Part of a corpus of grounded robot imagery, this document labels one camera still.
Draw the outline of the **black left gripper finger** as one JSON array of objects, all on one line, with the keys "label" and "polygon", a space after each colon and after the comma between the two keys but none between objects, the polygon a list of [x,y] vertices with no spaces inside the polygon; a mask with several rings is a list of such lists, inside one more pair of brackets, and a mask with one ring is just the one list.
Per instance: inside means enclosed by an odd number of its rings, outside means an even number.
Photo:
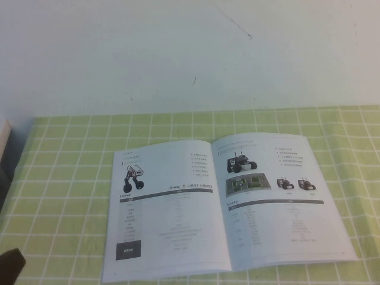
[{"label": "black left gripper finger", "polygon": [[15,284],[18,276],[23,270],[26,259],[18,248],[10,249],[1,254],[0,257],[0,278],[1,285]]}]

